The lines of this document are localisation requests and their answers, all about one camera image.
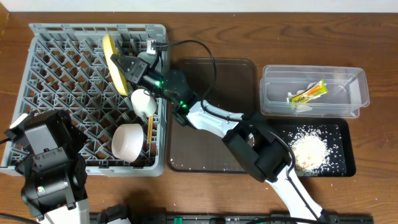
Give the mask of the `yellow-green plate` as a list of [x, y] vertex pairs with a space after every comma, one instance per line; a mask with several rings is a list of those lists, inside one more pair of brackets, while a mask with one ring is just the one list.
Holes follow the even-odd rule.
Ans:
[[116, 90], [122, 96], [128, 96], [129, 90], [127, 87], [126, 79], [119, 71], [115, 63], [111, 60], [112, 55], [117, 55], [118, 51], [116, 50], [116, 46], [114, 44], [114, 40], [109, 34], [106, 34], [103, 39], [103, 51], [106, 59], [106, 63], [108, 64], [108, 69], [111, 74], [112, 81], [115, 85]]

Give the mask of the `pale green cup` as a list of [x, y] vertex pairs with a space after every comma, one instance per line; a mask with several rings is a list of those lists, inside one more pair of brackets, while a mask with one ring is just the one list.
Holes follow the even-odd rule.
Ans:
[[133, 110], [137, 116], [152, 116], [157, 109], [157, 103], [149, 91], [137, 89], [131, 95]]

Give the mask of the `white bowl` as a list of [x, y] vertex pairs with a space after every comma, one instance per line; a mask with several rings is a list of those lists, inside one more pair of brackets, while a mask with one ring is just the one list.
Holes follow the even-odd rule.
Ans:
[[111, 150], [115, 157], [134, 162], [144, 146], [144, 131], [140, 124], [120, 125], [112, 139]]

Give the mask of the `white tissue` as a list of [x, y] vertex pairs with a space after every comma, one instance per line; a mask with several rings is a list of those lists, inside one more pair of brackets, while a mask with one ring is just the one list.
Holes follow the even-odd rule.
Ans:
[[307, 111], [310, 109], [310, 107], [307, 106], [307, 103], [289, 103], [289, 105], [294, 111], [299, 113], [299, 112]]

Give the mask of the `green snack wrapper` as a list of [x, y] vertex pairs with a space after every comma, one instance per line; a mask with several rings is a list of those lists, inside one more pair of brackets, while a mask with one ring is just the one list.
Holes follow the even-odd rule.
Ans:
[[328, 93], [328, 88], [324, 80], [310, 83], [306, 90], [299, 90], [295, 95], [288, 92], [288, 103], [307, 103]]

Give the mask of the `light blue saucer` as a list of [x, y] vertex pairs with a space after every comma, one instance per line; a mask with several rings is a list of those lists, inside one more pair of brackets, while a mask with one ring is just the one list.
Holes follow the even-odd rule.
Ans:
[[[155, 55], [150, 55], [147, 52], [140, 52], [137, 55], [140, 59], [143, 59], [144, 61], [150, 63], [151, 65], [155, 62]], [[161, 60], [158, 61], [155, 70], [159, 73], [162, 72], [162, 62]]]

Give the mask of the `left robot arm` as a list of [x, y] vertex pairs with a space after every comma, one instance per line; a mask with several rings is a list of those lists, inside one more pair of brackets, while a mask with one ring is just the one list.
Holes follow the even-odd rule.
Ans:
[[25, 178], [22, 201], [38, 223], [89, 223], [86, 162], [80, 154], [87, 135], [64, 110], [20, 115], [6, 140], [28, 154], [15, 170]]

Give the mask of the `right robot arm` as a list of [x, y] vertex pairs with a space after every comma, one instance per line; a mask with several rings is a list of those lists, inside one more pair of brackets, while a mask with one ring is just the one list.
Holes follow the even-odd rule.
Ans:
[[295, 173], [291, 148], [258, 113], [232, 113], [200, 98], [179, 70], [160, 74], [139, 57], [111, 53], [106, 57], [114, 81], [143, 87], [174, 104], [183, 126], [219, 136], [239, 165], [255, 180], [268, 183], [284, 202], [295, 223], [328, 223], [331, 219], [311, 198]]

